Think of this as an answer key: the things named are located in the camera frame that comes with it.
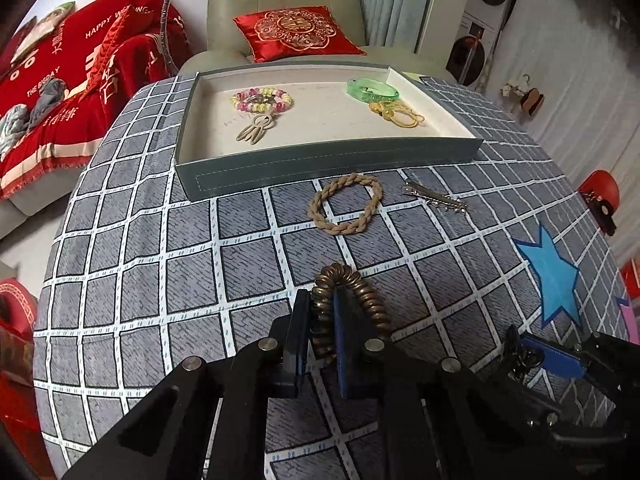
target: green bangle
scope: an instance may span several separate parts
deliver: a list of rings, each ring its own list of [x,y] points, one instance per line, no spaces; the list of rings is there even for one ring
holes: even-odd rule
[[[400,97],[398,90],[391,85],[366,77],[347,81],[347,94],[363,103],[395,101]]]

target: red throw blanket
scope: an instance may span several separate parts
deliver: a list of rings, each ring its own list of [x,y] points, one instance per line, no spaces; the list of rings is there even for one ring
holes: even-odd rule
[[[54,76],[73,95],[0,162],[0,199],[47,171],[86,165],[135,92],[170,76],[160,53],[161,7],[162,0],[97,0],[70,15],[2,79],[0,116],[18,103],[33,108],[39,88]],[[191,51],[173,7],[168,37],[181,66]]]

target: folded cloth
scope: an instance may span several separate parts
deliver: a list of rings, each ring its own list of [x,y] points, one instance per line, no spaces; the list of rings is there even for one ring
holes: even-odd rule
[[[31,117],[29,118],[29,126],[27,130],[33,130],[44,116],[46,116],[53,108],[55,108],[62,99],[65,98],[66,83],[62,79],[55,77],[49,79],[40,88],[40,97],[36,101]]]
[[[15,105],[0,119],[0,160],[27,132],[29,109],[27,105]]]

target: beaded bracelet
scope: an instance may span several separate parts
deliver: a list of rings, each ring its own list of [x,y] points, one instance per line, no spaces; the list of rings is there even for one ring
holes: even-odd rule
[[[249,88],[231,98],[231,104],[241,112],[254,114],[281,114],[291,108],[293,99],[277,88]]]

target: embroidered pillow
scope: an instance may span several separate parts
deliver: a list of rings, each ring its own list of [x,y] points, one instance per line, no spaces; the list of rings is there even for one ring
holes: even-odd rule
[[[366,55],[342,33],[325,6],[267,10],[234,18],[262,63],[317,54]]]

